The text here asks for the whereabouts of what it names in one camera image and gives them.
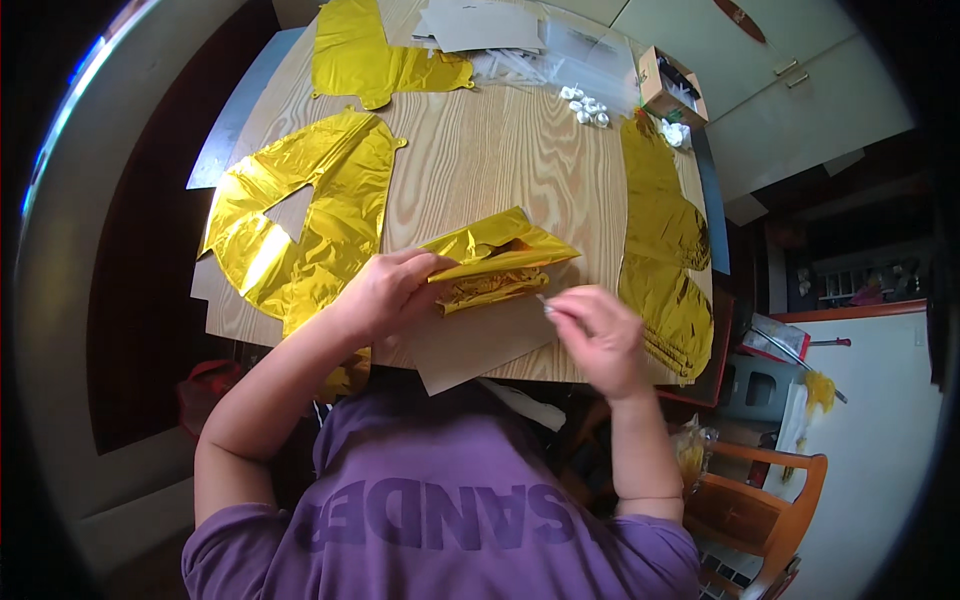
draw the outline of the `plastic bag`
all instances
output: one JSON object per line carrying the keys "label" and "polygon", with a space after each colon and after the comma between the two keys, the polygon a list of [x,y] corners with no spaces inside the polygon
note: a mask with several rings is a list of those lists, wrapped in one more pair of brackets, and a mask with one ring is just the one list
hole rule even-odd
{"label": "plastic bag", "polygon": [[712,454],[710,444],[716,442],[716,439],[717,430],[700,426],[697,415],[685,423],[680,431],[670,436],[677,463],[680,464],[680,475],[684,480],[684,502],[697,491],[707,474],[707,463]]}

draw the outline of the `shirt sleeve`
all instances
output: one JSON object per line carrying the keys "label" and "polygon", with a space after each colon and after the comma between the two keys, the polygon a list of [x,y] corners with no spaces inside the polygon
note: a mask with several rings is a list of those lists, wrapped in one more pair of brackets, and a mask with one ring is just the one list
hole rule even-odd
{"label": "shirt sleeve", "polygon": [[259,598],[289,515],[268,504],[214,513],[183,547],[180,571],[192,600]]}
{"label": "shirt sleeve", "polygon": [[629,554],[628,564],[637,564],[655,575],[659,590],[647,592],[657,598],[696,598],[700,591],[700,561],[697,546],[687,531],[676,522],[646,515],[618,516],[607,528]]}

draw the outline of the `person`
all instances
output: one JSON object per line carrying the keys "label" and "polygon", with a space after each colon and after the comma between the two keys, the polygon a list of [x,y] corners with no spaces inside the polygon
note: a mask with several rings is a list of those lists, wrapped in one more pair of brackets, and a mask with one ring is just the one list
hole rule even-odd
{"label": "person", "polygon": [[425,281],[451,264],[423,250],[374,256],[217,404],[181,561],[192,598],[696,597],[683,484],[639,360],[643,323],[598,286],[564,291],[546,313],[611,407],[609,522],[564,493],[525,423],[480,384],[428,397],[390,377],[334,406],[316,482],[292,514],[276,507],[266,463],[314,392],[431,310],[442,288]]}

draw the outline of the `forearm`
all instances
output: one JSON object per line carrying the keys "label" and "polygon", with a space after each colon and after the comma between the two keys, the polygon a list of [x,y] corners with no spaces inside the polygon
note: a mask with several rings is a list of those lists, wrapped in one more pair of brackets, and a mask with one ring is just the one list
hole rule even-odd
{"label": "forearm", "polygon": [[681,520],[683,480],[652,386],[611,401],[617,513]]}
{"label": "forearm", "polygon": [[290,436],[326,377],[355,351],[328,309],[267,354],[217,404],[200,444],[263,463]]}

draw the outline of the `gold foil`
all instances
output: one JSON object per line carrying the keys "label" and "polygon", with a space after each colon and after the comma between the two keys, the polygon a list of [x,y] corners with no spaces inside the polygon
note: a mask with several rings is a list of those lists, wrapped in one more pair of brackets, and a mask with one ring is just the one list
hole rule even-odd
{"label": "gold foil", "polygon": [[710,262],[707,220],[680,189],[673,151],[640,115],[620,127],[627,172],[625,251],[703,271]]}
{"label": "gold foil", "polygon": [[673,155],[646,116],[623,122],[620,141],[628,194],[618,293],[646,323],[647,351],[694,379],[710,359],[713,313],[685,268],[709,264],[707,222],[681,193]]}
{"label": "gold foil", "polygon": [[[406,140],[347,107],[244,157],[221,178],[200,252],[230,284],[283,320],[283,336],[333,302],[378,252],[394,152]],[[263,211],[314,186],[300,241]]]}
{"label": "gold foil", "polygon": [[444,314],[527,296],[550,281],[538,267],[579,256],[557,237],[527,221],[519,206],[451,231],[420,246],[459,266],[427,281],[455,281],[438,300]]}
{"label": "gold foil", "polygon": [[387,44],[376,0],[331,0],[317,19],[313,97],[354,95],[372,110],[397,91],[473,87],[469,60],[425,48]]}
{"label": "gold foil", "polygon": [[450,289],[437,300],[437,305],[445,315],[449,315],[472,306],[536,294],[546,288],[549,282],[550,277],[536,267],[463,277],[453,281]]}

